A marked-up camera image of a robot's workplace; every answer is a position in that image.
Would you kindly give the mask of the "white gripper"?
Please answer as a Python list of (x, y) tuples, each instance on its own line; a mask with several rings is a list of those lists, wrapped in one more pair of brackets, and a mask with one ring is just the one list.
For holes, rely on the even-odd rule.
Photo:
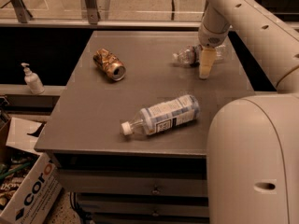
[(206, 3), (202, 22), (198, 30), (199, 42), (203, 47), (199, 56), (199, 77), (207, 79), (216, 60), (216, 47), (228, 35), (230, 23), (210, 3)]

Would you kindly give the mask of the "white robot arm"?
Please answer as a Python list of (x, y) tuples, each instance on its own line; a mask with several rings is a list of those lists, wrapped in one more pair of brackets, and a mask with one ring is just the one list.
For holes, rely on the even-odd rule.
[(221, 108), (206, 142), (210, 224), (299, 224), (299, 37), (255, 0), (206, 0), (202, 45), (233, 28), (272, 93)]

